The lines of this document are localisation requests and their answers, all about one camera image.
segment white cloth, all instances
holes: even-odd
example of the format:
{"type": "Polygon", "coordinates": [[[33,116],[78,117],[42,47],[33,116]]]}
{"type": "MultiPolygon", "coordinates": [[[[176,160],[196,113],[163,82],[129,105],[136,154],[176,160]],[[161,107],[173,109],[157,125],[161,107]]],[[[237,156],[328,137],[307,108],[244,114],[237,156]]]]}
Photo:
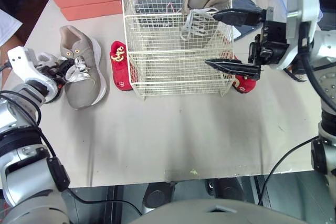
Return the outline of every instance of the white cloth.
{"type": "MultiPolygon", "coordinates": [[[[13,18],[11,15],[0,10],[0,46],[6,43],[11,36],[19,29],[22,25],[20,21],[13,18]]],[[[0,83],[2,83],[2,74],[0,73],[0,83]]]]}

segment shoelace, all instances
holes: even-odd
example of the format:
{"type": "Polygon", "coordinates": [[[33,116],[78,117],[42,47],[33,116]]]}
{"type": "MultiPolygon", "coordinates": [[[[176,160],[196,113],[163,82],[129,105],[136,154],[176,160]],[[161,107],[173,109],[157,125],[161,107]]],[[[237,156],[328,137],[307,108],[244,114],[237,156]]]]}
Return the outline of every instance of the shoelace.
{"type": "Polygon", "coordinates": [[[86,66],[83,56],[78,56],[75,59],[75,64],[68,69],[65,79],[68,82],[86,80],[90,77],[88,74],[89,69],[90,68],[86,66]]]}
{"type": "Polygon", "coordinates": [[[191,9],[184,26],[181,28],[181,39],[187,41],[190,39],[191,34],[205,37],[207,35],[205,27],[207,26],[209,19],[212,19],[212,15],[208,13],[210,11],[217,12],[218,10],[214,7],[191,9]]]}
{"type": "Polygon", "coordinates": [[[120,46],[118,49],[117,49],[117,52],[115,53],[117,56],[116,57],[113,57],[111,56],[111,59],[116,61],[116,62],[120,62],[124,59],[124,53],[125,51],[124,50],[124,47],[120,46]]]}

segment white shoelace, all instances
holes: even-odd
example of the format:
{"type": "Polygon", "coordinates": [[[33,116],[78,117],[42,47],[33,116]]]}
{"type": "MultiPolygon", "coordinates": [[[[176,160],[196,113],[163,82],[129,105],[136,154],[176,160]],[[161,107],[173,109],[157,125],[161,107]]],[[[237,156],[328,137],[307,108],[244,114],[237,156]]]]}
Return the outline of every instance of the white shoelace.
{"type": "Polygon", "coordinates": [[[88,74],[89,69],[90,68],[86,66],[84,58],[79,56],[75,59],[75,64],[68,69],[65,74],[65,79],[69,82],[86,80],[90,77],[88,74]]]}
{"type": "Polygon", "coordinates": [[[217,12],[218,10],[214,7],[191,9],[184,26],[181,28],[181,39],[187,41],[190,39],[191,34],[205,37],[207,35],[207,31],[204,28],[207,26],[209,19],[212,19],[212,15],[208,13],[210,11],[217,12]]]}

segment gray sneaker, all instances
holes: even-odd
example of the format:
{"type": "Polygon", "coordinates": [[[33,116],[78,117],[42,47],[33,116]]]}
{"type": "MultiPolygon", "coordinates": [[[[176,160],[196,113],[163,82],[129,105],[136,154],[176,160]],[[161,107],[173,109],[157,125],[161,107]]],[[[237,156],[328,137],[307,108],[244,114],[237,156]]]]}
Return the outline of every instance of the gray sneaker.
{"type": "Polygon", "coordinates": [[[68,102],[74,109],[83,109],[99,102],[106,93],[106,81],[99,70],[101,48],[74,26],[60,28],[60,51],[75,64],[66,72],[64,86],[68,102]]]}

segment gray sneaker in basket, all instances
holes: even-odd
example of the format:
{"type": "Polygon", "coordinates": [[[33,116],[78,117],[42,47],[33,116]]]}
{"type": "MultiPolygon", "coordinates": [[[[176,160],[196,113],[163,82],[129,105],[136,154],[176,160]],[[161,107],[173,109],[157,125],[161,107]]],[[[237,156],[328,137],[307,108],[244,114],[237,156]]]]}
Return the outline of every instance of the gray sneaker in basket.
{"type": "Polygon", "coordinates": [[[74,109],[83,109],[99,102],[106,93],[106,81],[99,70],[101,48],[74,26],[60,28],[60,51],[75,64],[66,72],[64,85],[68,102],[74,109]]]}
{"type": "Polygon", "coordinates": [[[223,10],[229,3],[230,0],[183,0],[182,13],[188,16],[180,31],[182,49],[205,47],[218,25],[208,12],[223,10]]]}

